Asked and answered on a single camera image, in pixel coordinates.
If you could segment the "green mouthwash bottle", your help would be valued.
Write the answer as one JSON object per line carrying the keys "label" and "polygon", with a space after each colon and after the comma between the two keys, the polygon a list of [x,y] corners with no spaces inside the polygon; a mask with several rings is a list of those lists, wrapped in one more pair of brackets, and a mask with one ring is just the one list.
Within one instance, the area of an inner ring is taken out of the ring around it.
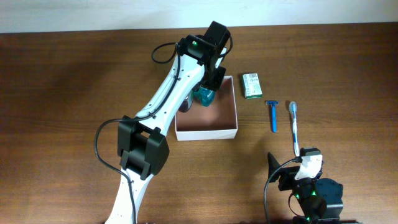
{"label": "green mouthwash bottle", "polygon": [[202,106],[208,107],[215,99],[215,91],[200,87],[193,92],[194,98],[200,102]]}

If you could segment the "purple soap pump bottle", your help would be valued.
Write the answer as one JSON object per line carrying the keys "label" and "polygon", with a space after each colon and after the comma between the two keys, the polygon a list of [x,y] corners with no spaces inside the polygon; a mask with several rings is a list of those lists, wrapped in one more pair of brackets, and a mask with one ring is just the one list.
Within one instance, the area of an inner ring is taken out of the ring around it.
{"label": "purple soap pump bottle", "polygon": [[192,107],[192,103],[193,103],[193,96],[192,95],[186,96],[178,109],[179,112],[181,112],[181,113],[188,112],[190,110],[190,108]]}

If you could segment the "green white soap box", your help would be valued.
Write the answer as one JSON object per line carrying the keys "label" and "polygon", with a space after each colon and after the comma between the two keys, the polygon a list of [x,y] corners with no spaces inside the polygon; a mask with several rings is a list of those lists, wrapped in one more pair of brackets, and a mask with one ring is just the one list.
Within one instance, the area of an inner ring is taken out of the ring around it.
{"label": "green white soap box", "polygon": [[242,75],[242,83],[245,99],[262,97],[262,89],[257,73],[247,73]]}

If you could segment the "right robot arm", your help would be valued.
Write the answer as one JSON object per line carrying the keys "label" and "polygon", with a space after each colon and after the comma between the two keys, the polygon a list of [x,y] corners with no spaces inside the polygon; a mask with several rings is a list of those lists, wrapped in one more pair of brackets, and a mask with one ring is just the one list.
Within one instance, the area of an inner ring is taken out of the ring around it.
{"label": "right robot arm", "polygon": [[333,179],[322,178],[323,156],[317,148],[302,148],[299,156],[279,164],[267,154],[269,172],[264,190],[278,181],[278,189],[290,191],[302,215],[295,214],[292,223],[339,223],[343,210],[343,185]]}

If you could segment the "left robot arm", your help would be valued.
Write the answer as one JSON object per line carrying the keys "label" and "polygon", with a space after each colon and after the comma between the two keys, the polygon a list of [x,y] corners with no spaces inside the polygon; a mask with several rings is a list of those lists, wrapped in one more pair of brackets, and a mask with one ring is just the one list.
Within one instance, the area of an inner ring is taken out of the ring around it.
{"label": "left robot arm", "polygon": [[134,117],[116,118],[118,124],[119,189],[107,223],[136,223],[146,188],[163,168],[170,150],[166,136],[183,102],[203,87],[220,88],[225,68],[220,63],[232,49],[229,36],[188,35],[175,42],[165,80]]}

